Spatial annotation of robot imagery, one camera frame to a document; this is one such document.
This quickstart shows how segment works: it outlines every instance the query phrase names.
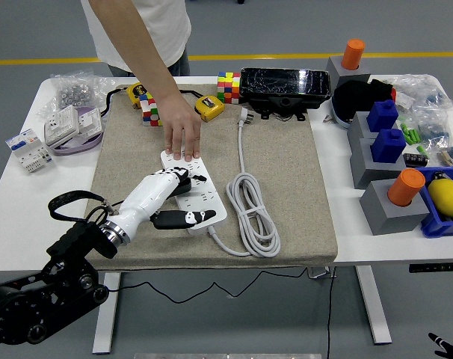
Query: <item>gray block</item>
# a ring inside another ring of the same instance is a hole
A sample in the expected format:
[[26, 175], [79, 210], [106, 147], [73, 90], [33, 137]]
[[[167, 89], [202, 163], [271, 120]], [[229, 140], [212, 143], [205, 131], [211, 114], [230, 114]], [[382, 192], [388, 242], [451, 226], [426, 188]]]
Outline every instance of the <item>gray block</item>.
[[369, 183], [360, 204], [374, 236], [408, 232], [416, 228], [429, 214], [421, 195], [414, 196], [406, 207], [396, 206], [387, 197], [395, 179], [383, 179]]
[[351, 173], [355, 189], [366, 189], [371, 181], [396, 178], [406, 168], [403, 156], [395, 163], [374, 162], [371, 145], [374, 139], [360, 138], [359, 143], [351, 147]]
[[331, 93], [345, 82], [355, 80], [368, 82], [371, 71], [360, 65], [357, 70], [347, 70], [341, 66], [342, 56], [331, 56], [326, 65], [326, 71], [330, 74]]
[[[368, 115], [367, 111], [358, 111], [354, 114], [351, 125], [348, 129], [348, 141], [349, 146], [354, 146], [359, 142], [360, 138], [372, 138], [376, 139], [379, 132], [371, 132], [368, 125]], [[398, 125], [395, 123], [392, 126], [393, 129], [398, 129]]]

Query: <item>power strip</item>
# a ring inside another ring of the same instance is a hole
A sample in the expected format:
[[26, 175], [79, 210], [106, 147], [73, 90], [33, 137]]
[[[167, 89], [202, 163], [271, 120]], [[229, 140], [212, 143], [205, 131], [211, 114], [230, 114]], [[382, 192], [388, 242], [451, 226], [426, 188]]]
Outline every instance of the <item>power strip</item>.
[[191, 190], [187, 193], [175, 196], [176, 203], [182, 211], [206, 211], [208, 209], [213, 209], [217, 213], [208, 221], [188, 228], [188, 232], [192, 236], [197, 236], [199, 234], [207, 233], [208, 227], [210, 226], [215, 226], [215, 228], [224, 226], [227, 222], [227, 209], [221, 201], [202, 159], [192, 159], [191, 162], [186, 162], [183, 151], [180, 160], [173, 159], [173, 154], [168, 155], [165, 151], [160, 154], [160, 158], [164, 168], [187, 168], [189, 171], [193, 171], [194, 174], [201, 174], [206, 178], [206, 182], [192, 179]]

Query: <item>battery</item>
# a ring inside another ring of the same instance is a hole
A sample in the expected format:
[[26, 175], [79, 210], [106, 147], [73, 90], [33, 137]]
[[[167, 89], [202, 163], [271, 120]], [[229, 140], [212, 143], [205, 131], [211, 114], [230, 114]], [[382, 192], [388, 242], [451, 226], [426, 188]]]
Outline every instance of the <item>battery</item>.
[[429, 162], [427, 156], [418, 155], [416, 153], [404, 153], [403, 158], [406, 167], [409, 168], [426, 167]]

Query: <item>orange cylinder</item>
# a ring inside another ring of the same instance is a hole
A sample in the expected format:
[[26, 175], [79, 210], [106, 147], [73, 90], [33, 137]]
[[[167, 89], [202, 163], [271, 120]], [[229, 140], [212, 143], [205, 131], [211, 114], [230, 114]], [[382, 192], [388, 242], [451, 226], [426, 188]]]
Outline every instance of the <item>orange cylinder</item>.
[[388, 198], [396, 206], [409, 206], [426, 183], [424, 175], [414, 168], [404, 169], [388, 190]]
[[351, 39], [346, 46], [341, 66], [347, 70], [357, 70], [360, 67], [361, 56], [366, 45], [360, 39]]

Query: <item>white t-shirt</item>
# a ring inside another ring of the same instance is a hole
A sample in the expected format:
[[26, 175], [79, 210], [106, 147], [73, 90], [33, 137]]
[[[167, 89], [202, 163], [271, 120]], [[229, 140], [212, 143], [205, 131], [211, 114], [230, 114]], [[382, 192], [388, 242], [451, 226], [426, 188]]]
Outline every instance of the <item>white t-shirt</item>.
[[[165, 66], [175, 64], [182, 56], [191, 33], [185, 0], [132, 0], [132, 2], [144, 20]], [[97, 57], [111, 66], [130, 72], [129, 67], [109, 40], [88, 0], [81, 0], [81, 3]]]

